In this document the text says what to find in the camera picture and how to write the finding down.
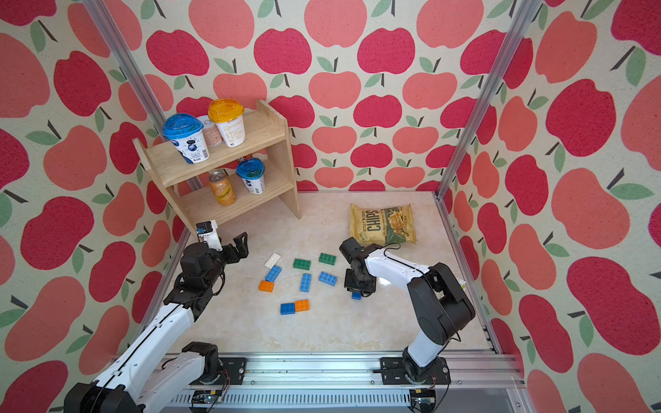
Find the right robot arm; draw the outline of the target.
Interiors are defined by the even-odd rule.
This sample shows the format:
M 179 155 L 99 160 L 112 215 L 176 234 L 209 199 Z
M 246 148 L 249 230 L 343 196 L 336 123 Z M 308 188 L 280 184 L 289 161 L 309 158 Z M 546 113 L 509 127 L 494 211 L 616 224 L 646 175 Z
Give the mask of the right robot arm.
M 408 292 L 419 326 L 414 341 L 403 350 L 394 371 L 414 385 L 427 380 L 449 383 L 449 370 L 439 354 L 476 316 L 471 300 L 448 265 L 433 266 L 406 261 L 388 251 L 387 246 L 362 246 L 350 237 L 339 247 L 349 263 L 344 287 L 364 298 L 376 291 L 383 279 Z

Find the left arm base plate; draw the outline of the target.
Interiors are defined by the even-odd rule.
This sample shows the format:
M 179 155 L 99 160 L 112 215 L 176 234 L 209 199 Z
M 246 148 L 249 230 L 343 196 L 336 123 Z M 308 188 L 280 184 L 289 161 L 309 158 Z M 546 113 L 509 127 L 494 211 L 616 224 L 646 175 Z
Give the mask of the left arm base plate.
M 246 361 L 243 357 L 207 356 L 198 381 L 203 385 L 242 385 Z

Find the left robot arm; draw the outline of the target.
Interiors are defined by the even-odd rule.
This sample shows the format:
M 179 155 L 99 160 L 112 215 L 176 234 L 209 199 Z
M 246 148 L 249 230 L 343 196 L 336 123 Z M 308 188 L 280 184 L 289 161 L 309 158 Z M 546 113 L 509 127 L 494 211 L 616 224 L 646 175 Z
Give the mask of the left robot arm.
M 249 255 L 248 236 L 227 245 L 191 244 L 182 271 L 153 321 L 128 349 L 89 384 L 77 383 L 66 396 L 66 412 L 160 412 L 192 383 L 232 384 L 234 365 L 222 361 L 216 345 L 191 342 L 171 360 L 168 350 L 201 316 L 225 286 L 225 268 Z

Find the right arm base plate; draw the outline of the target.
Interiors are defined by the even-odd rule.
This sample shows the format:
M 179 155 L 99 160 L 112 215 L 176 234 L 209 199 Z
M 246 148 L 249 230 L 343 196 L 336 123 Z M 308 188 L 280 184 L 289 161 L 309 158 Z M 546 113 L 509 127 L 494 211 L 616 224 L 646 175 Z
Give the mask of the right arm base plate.
M 435 358 L 428 366 L 420 368 L 413 360 L 403 357 L 382 357 L 379 367 L 373 371 L 378 373 L 384 385 L 449 385 L 450 371 L 447 361 L 442 357 Z

